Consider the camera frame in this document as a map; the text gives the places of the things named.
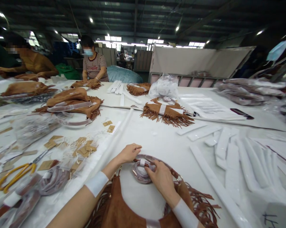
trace yellow scissors handle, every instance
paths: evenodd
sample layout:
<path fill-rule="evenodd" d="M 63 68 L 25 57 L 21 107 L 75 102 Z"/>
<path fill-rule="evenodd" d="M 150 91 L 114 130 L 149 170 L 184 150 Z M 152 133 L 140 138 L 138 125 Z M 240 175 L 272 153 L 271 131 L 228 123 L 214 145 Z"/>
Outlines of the yellow scissors handle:
<path fill-rule="evenodd" d="M 21 169 L 22 170 L 4 187 L 2 187 L 2 183 L 4 183 L 4 181 L 7 179 L 7 177 L 14 173 L 15 171 Z M 2 179 L 0 179 L 0 191 L 4 191 L 4 193 L 6 194 L 9 190 L 9 188 L 14 184 L 16 183 L 19 179 L 21 179 L 26 173 L 28 173 L 30 170 L 31 170 L 31 174 L 33 174 L 35 172 L 35 169 L 36 169 L 36 164 L 33 163 L 33 164 L 24 164 L 24 165 L 21 165 L 11 171 L 9 171 L 5 176 L 2 177 Z"/>

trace green bag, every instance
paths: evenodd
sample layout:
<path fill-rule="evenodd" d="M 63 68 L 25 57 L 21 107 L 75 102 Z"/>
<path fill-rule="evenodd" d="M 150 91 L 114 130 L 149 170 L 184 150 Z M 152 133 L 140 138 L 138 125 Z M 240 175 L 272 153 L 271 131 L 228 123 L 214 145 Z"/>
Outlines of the green bag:
<path fill-rule="evenodd" d="M 61 74 L 64 74 L 65 77 L 69 80 L 80 80 L 81 79 L 81 73 L 79 73 L 72 66 L 68 66 L 64 63 L 60 63 L 56 65 L 55 68 L 59 71 L 59 76 L 61 76 Z"/>

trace striped shirt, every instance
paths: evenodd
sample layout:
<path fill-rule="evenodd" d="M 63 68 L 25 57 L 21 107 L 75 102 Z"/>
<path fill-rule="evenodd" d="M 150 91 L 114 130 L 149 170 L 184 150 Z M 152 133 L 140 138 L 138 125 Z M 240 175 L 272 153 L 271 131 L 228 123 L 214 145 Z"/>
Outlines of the striped shirt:
<path fill-rule="evenodd" d="M 93 60 L 90 60 L 89 58 L 83 59 L 83 70 L 87 71 L 89 79 L 94 79 L 100 72 L 101 67 L 107 68 L 107 65 L 104 55 L 101 55 L 100 53 L 96 53 L 96 57 Z M 99 81 L 109 82 L 107 72 L 99 79 Z"/>

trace dark hair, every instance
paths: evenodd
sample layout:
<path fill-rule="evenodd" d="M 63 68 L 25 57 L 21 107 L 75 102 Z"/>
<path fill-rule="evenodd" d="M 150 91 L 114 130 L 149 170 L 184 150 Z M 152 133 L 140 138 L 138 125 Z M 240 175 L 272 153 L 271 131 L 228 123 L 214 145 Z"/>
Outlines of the dark hair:
<path fill-rule="evenodd" d="M 4 41 L 8 44 L 8 46 L 14 45 L 18 48 L 28 48 L 31 49 L 30 44 L 27 40 L 25 40 L 22 36 L 14 33 L 14 32 L 4 32 L 3 33 Z"/>
<path fill-rule="evenodd" d="M 81 46 L 82 46 L 82 47 L 85 46 L 85 47 L 90 47 L 90 48 L 92 48 L 92 47 L 95 46 L 95 43 L 93 42 L 93 40 L 91 39 L 90 36 L 83 35 L 83 36 L 81 37 Z"/>

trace face mask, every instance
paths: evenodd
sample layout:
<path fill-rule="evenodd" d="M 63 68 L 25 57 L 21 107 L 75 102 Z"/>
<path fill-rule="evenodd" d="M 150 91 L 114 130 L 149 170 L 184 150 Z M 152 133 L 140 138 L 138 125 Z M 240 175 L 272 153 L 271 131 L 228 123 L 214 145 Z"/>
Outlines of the face mask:
<path fill-rule="evenodd" d="M 286 41 L 282 41 L 274 47 L 267 55 L 267 61 L 276 61 L 286 49 Z"/>
<path fill-rule="evenodd" d="M 84 49 L 84 54 L 88 57 L 93 56 L 93 51 L 91 51 L 90 49 Z"/>

